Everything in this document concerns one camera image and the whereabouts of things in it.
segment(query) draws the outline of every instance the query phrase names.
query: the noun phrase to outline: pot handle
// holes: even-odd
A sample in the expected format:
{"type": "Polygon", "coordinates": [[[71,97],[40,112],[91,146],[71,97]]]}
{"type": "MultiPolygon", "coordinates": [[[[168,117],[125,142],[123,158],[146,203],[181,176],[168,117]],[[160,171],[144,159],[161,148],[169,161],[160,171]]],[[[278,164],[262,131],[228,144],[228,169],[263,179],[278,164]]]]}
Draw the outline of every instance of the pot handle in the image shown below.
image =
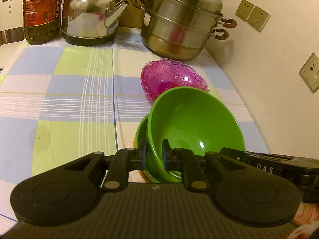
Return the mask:
{"type": "Polygon", "coordinates": [[[141,5],[138,4],[138,1],[140,1],[141,3],[145,4],[146,1],[145,0],[131,0],[133,6],[137,9],[142,9],[145,11],[144,7],[142,7],[141,5]]]}
{"type": "Polygon", "coordinates": [[[225,39],[228,39],[229,37],[229,34],[225,29],[216,29],[215,32],[223,33],[222,36],[212,35],[212,36],[215,36],[215,39],[225,40],[225,39]]]}
{"type": "Polygon", "coordinates": [[[222,18],[221,21],[224,22],[223,26],[225,28],[235,28],[238,25],[234,19],[227,20],[227,19],[222,18]]]}

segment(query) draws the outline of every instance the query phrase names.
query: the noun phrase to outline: stainless steel pot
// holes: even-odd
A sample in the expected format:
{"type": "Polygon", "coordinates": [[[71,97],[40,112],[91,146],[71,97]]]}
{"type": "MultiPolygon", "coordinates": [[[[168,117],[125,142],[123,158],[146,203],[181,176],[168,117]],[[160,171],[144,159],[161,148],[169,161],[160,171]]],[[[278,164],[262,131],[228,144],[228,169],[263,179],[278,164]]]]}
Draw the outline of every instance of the stainless steel pot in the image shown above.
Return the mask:
{"type": "Polygon", "coordinates": [[[62,0],[62,35],[75,45],[100,45],[114,39],[125,0],[62,0]]]}
{"type": "Polygon", "coordinates": [[[141,30],[145,46],[175,60],[195,58],[210,36],[227,39],[227,31],[216,28],[219,24],[237,26],[235,20],[223,18],[221,0],[132,0],[132,4],[145,11],[141,30]]]}

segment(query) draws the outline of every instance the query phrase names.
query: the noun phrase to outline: pink glass bowl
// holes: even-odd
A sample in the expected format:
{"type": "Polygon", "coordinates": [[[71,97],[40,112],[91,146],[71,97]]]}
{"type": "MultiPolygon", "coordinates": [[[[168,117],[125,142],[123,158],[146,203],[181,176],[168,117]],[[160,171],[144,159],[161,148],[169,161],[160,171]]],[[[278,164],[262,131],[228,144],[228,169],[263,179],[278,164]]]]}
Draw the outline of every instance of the pink glass bowl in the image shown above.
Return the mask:
{"type": "Polygon", "coordinates": [[[192,68],[171,59],[148,62],[140,78],[144,91],[153,101],[166,90],[179,86],[209,91],[205,80],[192,68]]]}

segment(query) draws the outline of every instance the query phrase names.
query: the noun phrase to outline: wall plate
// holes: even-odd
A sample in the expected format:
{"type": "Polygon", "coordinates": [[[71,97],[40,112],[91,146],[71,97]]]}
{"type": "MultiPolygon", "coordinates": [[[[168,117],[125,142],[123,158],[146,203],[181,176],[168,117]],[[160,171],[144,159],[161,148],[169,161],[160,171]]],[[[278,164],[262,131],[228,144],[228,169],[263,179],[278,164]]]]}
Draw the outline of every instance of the wall plate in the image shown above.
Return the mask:
{"type": "Polygon", "coordinates": [[[270,14],[268,12],[256,6],[248,19],[248,23],[256,30],[262,31],[269,18],[270,14]]]}
{"type": "Polygon", "coordinates": [[[312,53],[307,62],[299,71],[300,76],[308,85],[312,93],[319,88],[319,58],[312,53]]]}
{"type": "Polygon", "coordinates": [[[247,0],[242,0],[235,14],[239,18],[242,18],[244,21],[247,21],[254,7],[255,5],[251,2],[248,2],[247,0]]]}

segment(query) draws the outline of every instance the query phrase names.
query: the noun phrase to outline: checkered tablecloth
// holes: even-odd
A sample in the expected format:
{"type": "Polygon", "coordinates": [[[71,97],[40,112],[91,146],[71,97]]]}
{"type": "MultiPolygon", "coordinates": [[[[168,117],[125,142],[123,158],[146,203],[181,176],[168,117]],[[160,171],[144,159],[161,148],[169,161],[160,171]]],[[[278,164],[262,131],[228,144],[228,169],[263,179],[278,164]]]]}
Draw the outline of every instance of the checkered tablecloth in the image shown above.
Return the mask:
{"type": "MultiPolygon", "coordinates": [[[[0,74],[0,234],[16,223],[10,193],[22,180],[94,151],[131,147],[152,102],[139,76],[160,59],[134,29],[104,46],[73,46],[63,38],[38,46],[24,41],[0,74]]],[[[267,152],[248,110],[203,49],[187,62],[234,114],[246,149],[267,152]]],[[[143,181],[138,173],[130,180],[143,181]]]]}

